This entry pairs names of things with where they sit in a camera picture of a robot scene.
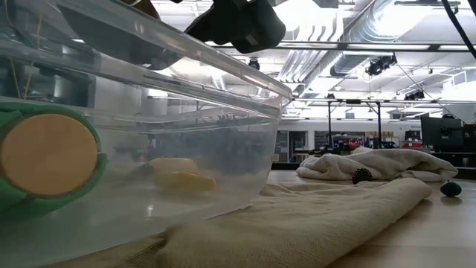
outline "tan circular cap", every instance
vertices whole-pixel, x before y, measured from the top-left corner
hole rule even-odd
[[[64,115],[36,115],[17,124],[0,148],[6,179],[40,196],[67,194],[91,176],[97,159],[94,136]]]

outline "ceiling beam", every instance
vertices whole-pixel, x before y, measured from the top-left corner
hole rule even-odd
[[[476,105],[476,101],[470,100],[366,100],[366,99],[326,99],[326,98],[294,98],[293,101],[311,101],[310,106],[317,106],[322,104],[327,106],[327,103],[347,103],[347,105],[366,106],[367,103],[399,103],[399,104],[462,104],[462,105]]]
[[[427,112],[421,112],[421,113],[417,113],[415,115],[409,115],[409,116],[405,116],[404,118],[400,118],[400,119],[409,119],[409,118],[415,118],[417,116],[421,116],[421,115],[426,115],[427,113],[428,114],[432,114],[434,112],[441,112],[443,109],[434,109],[434,110],[431,110],[431,111],[427,111]]]
[[[231,44],[217,45],[207,42],[214,48],[234,48]],[[269,50],[305,50],[305,51],[369,51],[378,52],[442,52],[465,53],[469,52],[464,44],[454,43],[405,43],[405,42],[325,42],[325,41],[284,41]]]

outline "transparent plastic container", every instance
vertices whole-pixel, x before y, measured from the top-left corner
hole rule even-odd
[[[1,266],[52,264],[242,208],[268,177],[291,97],[120,1],[3,1]]]

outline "red object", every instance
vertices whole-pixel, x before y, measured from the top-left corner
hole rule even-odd
[[[349,144],[349,147],[350,147],[351,150],[355,150],[355,149],[359,148],[360,146],[362,146],[362,141],[360,141],[360,140],[349,140],[348,144]]]
[[[423,146],[423,144],[421,143],[404,143],[402,145],[402,148],[421,148]]]

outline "beige cloth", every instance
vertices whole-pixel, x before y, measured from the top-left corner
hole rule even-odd
[[[266,185],[250,208],[50,268],[325,267],[430,194],[416,179]]]
[[[357,148],[349,156],[326,154],[305,159],[296,172],[307,179],[349,180],[358,168],[367,168],[373,179],[415,178],[423,182],[442,182],[458,173],[452,164],[429,153],[365,147]]]

